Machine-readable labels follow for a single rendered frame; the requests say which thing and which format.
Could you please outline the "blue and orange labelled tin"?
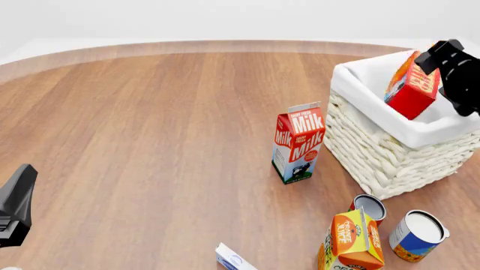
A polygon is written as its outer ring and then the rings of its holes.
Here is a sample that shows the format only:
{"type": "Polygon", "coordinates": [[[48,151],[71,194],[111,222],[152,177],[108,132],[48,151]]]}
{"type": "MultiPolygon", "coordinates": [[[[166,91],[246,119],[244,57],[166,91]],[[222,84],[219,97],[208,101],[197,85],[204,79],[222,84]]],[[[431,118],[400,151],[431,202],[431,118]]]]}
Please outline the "blue and orange labelled tin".
{"type": "Polygon", "coordinates": [[[431,213],[408,211],[390,233],[388,242],[402,260],[417,263],[450,237],[450,232],[431,213]]]}

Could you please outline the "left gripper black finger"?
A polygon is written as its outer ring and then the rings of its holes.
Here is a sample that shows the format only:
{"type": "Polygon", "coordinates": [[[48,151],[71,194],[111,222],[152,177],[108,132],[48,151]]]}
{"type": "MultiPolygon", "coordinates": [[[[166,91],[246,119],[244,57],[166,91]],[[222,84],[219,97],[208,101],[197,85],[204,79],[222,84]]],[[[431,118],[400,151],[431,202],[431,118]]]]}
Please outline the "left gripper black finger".
{"type": "Polygon", "coordinates": [[[37,170],[29,163],[22,164],[0,188],[0,216],[9,217],[26,226],[32,225],[32,195],[37,170]]]}

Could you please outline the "red and white milk carton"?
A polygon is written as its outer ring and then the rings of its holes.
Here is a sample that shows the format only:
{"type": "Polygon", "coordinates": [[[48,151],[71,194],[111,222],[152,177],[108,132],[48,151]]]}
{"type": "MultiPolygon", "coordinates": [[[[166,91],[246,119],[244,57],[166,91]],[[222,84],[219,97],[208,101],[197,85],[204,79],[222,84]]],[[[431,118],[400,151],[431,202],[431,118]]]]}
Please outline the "red and white milk carton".
{"type": "Polygon", "coordinates": [[[326,132],[320,104],[296,105],[277,116],[271,163],[285,185],[313,175],[326,132]]]}

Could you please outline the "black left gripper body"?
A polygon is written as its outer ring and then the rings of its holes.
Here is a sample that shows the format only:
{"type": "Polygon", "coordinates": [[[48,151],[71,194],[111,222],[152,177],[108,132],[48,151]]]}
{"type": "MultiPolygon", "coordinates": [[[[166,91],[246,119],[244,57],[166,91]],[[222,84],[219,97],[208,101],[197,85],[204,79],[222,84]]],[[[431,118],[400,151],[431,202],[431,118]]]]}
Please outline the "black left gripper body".
{"type": "Polygon", "coordinates": [[[19,247],[30,231],[31,225],[0,211],[0,248],[19,247]]]}

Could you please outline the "red labelled tin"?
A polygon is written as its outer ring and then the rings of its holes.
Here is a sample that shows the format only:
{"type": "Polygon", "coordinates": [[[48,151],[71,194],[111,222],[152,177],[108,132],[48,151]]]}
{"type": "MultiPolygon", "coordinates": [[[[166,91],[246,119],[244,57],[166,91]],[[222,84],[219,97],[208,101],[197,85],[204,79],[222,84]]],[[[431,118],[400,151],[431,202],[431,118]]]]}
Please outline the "red labelled tin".
{"type": "Polygon", "coordinates": [[[356,197],[354,197],[348,211],[355,211],[360,208],[364,209],[364,213],[366,213],[370,218],[372,218],[376,222],[377,226],[379,226],[383,222],[387,215],[386,207],[384,206],[384,204],[372,195],[357,195],[356,197]]]}

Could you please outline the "orange juice carton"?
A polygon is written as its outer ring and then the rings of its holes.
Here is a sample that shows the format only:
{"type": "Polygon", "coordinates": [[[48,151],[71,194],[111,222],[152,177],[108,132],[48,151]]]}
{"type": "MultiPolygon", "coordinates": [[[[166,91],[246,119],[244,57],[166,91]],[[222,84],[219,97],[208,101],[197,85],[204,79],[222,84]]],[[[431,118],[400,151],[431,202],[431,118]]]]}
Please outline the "orange juice carton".
{"type": "Polygon", "coordinates": [[[333,217],[317,256],[318,270],[379,270],[385,265],[377,222],[363,208],[333,217]]]}

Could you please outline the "white wicker basket with liner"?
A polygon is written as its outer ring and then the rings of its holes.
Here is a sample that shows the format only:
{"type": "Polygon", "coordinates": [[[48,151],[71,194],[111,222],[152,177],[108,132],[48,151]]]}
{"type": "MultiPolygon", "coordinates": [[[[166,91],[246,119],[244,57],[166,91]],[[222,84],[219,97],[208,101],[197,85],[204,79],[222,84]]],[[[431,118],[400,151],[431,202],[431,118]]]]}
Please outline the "white wicker basket with liner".
{"type": "Polygon", "coordinates": [[[384,94],[410,51],[334,67],[324,144],[362,190],[381,200],[456,173],[480,149],[480,116],[459,116],[438,97],[409,120],[384,94]]]}

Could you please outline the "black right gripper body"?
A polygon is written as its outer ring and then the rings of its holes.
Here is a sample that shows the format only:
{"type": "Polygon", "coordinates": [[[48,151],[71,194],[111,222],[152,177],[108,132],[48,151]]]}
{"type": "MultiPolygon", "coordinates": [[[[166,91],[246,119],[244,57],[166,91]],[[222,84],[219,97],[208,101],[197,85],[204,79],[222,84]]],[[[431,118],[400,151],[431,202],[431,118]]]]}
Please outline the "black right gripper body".
{"type": "Polygon", "coordinates": [[[458,64],[448,62],[440,67],[440,94],[460,116],[467,117],[473,113],[480,116],[480,59],[468,53],[465,56],[466,60],[458,64]]]}

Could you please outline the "red and orange butter box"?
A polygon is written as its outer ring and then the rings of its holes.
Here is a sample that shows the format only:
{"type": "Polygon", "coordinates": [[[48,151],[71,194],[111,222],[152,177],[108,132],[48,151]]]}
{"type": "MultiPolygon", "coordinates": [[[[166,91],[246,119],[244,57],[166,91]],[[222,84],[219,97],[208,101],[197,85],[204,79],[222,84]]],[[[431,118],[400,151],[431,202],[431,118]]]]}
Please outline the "red and orange butter box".
{"type": "Polygon", "coordinates": [[[384,96],[387,105],[410,121],[422,114],[437,99],[441,80],[439,69],[427,75],[414,62],[420,55],[420,51],[413,51],[397,69],[384,96]]]}

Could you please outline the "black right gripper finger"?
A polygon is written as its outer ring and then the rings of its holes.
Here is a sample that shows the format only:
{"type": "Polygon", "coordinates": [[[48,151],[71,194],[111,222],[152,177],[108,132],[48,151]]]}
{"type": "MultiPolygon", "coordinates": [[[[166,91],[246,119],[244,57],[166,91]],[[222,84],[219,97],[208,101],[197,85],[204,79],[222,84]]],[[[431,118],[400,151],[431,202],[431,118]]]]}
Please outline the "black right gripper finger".
{"type": "Polygon", "coordinates": [[[459,40],[451,39],[436,42],[428,51],[415,58],[414,62],[429,75],[448,62],[457,65],[463,60],[466,60],[463,45],[459,40]]]}

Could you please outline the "white and blue cream cheese box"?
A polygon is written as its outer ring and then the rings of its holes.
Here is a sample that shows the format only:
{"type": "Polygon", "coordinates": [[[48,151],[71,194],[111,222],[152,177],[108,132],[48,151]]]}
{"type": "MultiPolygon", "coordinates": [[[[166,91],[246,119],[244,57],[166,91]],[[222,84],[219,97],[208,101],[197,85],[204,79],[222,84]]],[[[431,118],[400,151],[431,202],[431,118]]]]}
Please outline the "white and blue cream cheese box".
{"type": "Polygon", "coordinates": [[[216,247],[215,253],[217,262],[227,270],[258,270],[223,242],[216,247]]]}

